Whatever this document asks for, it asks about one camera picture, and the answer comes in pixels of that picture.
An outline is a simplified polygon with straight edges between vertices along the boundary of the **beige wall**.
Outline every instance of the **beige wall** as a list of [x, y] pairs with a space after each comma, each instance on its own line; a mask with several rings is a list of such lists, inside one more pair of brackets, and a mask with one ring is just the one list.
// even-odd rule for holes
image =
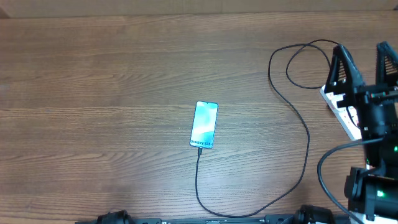
[[0, 17], [392, 10], [398, 0], [0, 0]]

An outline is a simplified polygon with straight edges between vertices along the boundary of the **wooden surface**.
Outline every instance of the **wooden surface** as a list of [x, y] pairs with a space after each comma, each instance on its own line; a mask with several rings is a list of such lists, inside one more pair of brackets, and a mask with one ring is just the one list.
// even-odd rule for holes
[[[307, 143], [271, 90], [271, 53], [332, 39], [373, 83], [375, 46], [387, 40], [398, 49], [397, 22], [394, 11], [1, 20], [0, 223], [73, 223], [122, 209], [211, 217], [195, 198], [197, 149], [188, 143], [198, 100], [220, 105], [214, 149], [200, 162], [202, 202], [227, 214], [257, 210], [297, 181]], [[331, 55], [333, 45], [319, 46]], [[287, 81], [293, 53], [278, 53], [271, 71], [310, 129], [308, 166], [297, 189], [259, 217], [305, 203], [339, 211], [316, 165], [349, 139], [318, 90]], [[290, 74], [317, 86], [328, 67], [308, 49]], [[336, 153], [323, 168], [344, 204], [350, 166], [363, 166], [360, 148]]]
[[0, 0], [0, 9], [10, 18], [376, 11], [397, 5], [397, 0]]

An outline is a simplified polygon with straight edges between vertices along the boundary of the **phone screen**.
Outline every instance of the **phone screen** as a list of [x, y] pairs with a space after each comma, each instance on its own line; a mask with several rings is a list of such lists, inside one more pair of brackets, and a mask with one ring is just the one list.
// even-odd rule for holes
[[211, 149], [213, 147], [214, 132], [216, 128], [218, 104], [197, 102], [190, 145]]

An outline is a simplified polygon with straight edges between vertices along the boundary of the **green light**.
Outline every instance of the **green light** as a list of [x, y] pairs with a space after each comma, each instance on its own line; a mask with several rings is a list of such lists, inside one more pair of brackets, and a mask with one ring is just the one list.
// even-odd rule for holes
[[378, 196], [378, 197], [384, 197], [384, 196], [385, 196], [385, 194], [384, 194], [384, 192], [383, 192], [383, 191], [381, 191], [381, 190], [378, 190], [378, 191], [377, 191], [377, 196]]

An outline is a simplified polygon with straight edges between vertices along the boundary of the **wooden table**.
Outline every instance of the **wooden table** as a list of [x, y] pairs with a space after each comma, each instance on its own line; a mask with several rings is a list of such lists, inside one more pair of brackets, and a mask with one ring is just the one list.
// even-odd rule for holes
[[[376, 44], [398, 50], [398, 13], [303, 12], [0, 21], [0, 223], [73, 223], [126, 209], [134, 217], [212, 217], [195, 198], [195, 103], [219, 103], [215, 146], [203, 151], [199, 194], [210, 209], [253, 212], [299, 178], [307, 135], [271, 90], [267, 64], [282, 46], [326, 38], [345, 44], [374, 83]], [[331, 55], [333, 45], [319, 44]], [[339, 212], [316, 165], [349, 139], [318, 90], [293, 86], [274, 57], [276, 87], [306, 120], [302, 183], [267, 213], [301, 204]], [[308, 49], [290, 67], [299, 84], [325, 83]], [[346, 204], [345, 176], [360, 148], [331, 156], [327, 186]]]

